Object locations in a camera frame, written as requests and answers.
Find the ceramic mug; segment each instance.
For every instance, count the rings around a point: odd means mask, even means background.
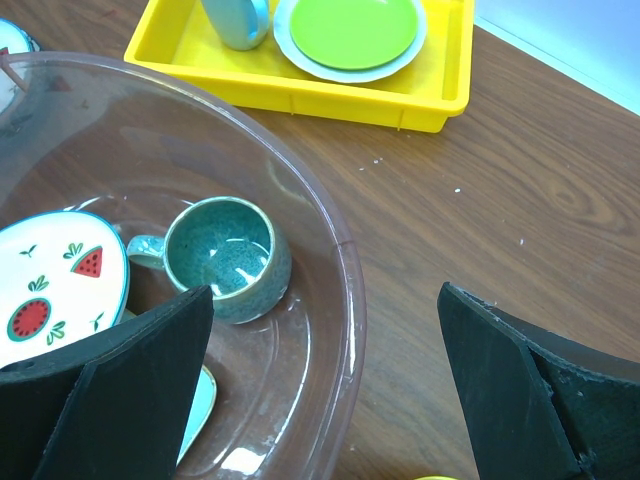
[[[88,212],[49,212],[0,231],[0,367],[103,331],[122,316],[129,262]]]
[[[202,0],[220,39],[234,50],[250,50],[269,30],[269,0]]]
[[[236,197],[197,202],[173,221],[164,238],[139,235],[129,259],[164,270],[184,292],[211,285],[215,321],[245,323],[271,310],[291,277],[291,253],[280,229],[256,205]]]

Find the mug handle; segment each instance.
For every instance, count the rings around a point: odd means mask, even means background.
[[[249,22],[249,41],[252,42],[263,36],[269,30],[269,2],[268,0],[251,0],[253,8],[247,12]]]
[[[129,260],[143,267],[164,270],[164,238],[137,235],[127,245]]]

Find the yellow plastic tray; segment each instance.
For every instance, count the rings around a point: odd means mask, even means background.
[[[271,13],[277,6],[271,0]],[[124,59],[223,100],[292,114],[439,132],[469,102],[473,0],[422,0],[429,28],[415,60],[375,82],[336,84],[298,69],[273,32],[254,50],[225,47],[200,0],[150,0]]]

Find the light blue plate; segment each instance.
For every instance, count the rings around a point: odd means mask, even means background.
[[[366,83],[393,75],[406,67],[420,53],[427,38],[427,14],[420,0],[413,0],[418,14],[416,37],[409,48],[395,60],[366,70],[339,70],[325,67],[307,57],[296,46],[289,30],[291,14],[298,0],[281,0],[273,16],[273,34],[282,53],[298,68],[318,78],[339,83]]]
[[[193,396],[193,404],[191,404],[191,412],[189,412],[189,420],[187,420],[187,427],[185,428],[184,437],[182,438],[178,463],[180,463],[180,460],[182,460],[182,457],[184,457],[184,454],[189,450],[189,447],[200,433],[200,430],[204,427],[207,418],[209,418],[213,410],[217,393],[216,380],[207,367],[202,367],[200,377],[198,378],[196,393]]]

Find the wooden table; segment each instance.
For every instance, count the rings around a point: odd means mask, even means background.
[[[145,4],[4,0],[0,17],[122,58]],[[640,361],[640,118],[479,29],[471,102],[440,134],[248,113],[324,182],[362,257],[366,365],[335,478],[478,478],[436,312],[447,280]]]

